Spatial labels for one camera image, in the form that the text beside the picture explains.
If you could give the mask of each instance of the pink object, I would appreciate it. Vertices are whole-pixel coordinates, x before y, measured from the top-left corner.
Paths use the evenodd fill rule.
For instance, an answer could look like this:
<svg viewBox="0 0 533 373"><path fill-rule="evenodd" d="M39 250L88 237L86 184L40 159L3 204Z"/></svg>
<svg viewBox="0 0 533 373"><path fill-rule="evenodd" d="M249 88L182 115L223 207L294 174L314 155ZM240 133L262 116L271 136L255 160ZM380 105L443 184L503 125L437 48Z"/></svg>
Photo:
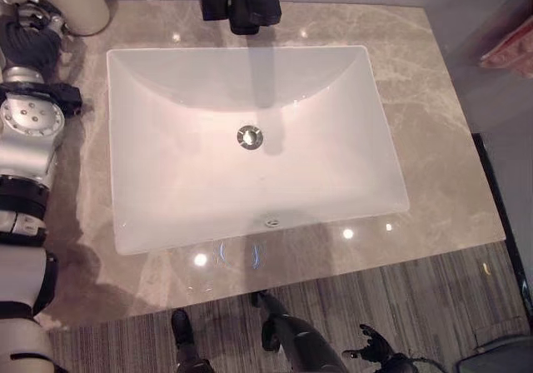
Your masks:
<svg viewBox="0 0 533 373"><path fill-rule="evenodd" d="M482 67L502 68L533 78L533 17L481 57Z"/></svg>

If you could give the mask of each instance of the sink overflow hole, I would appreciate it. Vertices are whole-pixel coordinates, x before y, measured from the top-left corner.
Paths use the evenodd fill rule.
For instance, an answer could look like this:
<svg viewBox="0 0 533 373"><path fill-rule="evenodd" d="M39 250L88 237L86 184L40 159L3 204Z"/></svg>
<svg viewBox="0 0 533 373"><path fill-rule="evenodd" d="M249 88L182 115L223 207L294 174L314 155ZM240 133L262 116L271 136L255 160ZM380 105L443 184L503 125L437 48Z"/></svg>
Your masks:
<svg viewBox="0 0 533 373"><path fill-rule="evenodd" d="M271 219L265 222L265 226L272 229L273 227L280 226L280 221L278 221L277 219Z"/></svg>

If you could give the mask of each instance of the vanity countertop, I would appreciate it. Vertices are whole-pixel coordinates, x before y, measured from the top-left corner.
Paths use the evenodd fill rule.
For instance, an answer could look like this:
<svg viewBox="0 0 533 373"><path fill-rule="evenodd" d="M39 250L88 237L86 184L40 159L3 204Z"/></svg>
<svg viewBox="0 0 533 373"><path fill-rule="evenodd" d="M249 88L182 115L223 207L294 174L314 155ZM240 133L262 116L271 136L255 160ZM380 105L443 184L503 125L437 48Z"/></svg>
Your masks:
<svg viewBox="0 0 533 373"><path fill-rule="evenodd" d="M89 325L504 239L423 9L281 7L280 24L246 38L231 34L227 21L203 22L197 2L115 2L106 30L65 41L60 77L81 88L85 112L67 123L47 212L47 248L58 256L60 272L56 298L38 317L44 326ZM106 51L347 44L364 45L370 53L411 201L408 212L117 254ZM351 238L343 236L345 229ZM207 256L205 266L195 265L198 254Z"/></svg>

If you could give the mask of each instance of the black faucet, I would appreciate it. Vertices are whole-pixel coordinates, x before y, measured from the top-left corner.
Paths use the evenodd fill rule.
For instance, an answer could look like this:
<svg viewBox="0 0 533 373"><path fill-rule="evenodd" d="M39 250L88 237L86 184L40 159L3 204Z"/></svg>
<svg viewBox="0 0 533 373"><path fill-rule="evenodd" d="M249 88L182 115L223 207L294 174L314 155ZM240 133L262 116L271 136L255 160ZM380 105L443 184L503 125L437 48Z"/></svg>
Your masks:
<svg viewBox="0 0 533 373"><path fill-rule="evenodd" d="M256 34L260 26L280 22L280 0L232 0L230 27L235 34Z"/></svg>
<svg viewBox="0 0 533 373"><path fill-rule="evenodd" d="M202 12L206 21L226 19L227 0L202 0ZM280 0L232 0L229 18L235 34L256 34L260 26L280 22Z"/></svg>

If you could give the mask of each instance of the sink basin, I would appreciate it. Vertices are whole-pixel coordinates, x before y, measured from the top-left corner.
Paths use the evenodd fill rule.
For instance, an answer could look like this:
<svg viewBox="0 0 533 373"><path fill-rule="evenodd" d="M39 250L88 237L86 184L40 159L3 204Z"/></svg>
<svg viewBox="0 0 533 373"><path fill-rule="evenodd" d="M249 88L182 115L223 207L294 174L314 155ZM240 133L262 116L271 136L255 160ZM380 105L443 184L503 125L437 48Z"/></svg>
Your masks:
<svg viewBox="0 0 533 373"><path fill-rule="evenodd" d="M107 54L118 252L409 208L364 47Z"/></svg>

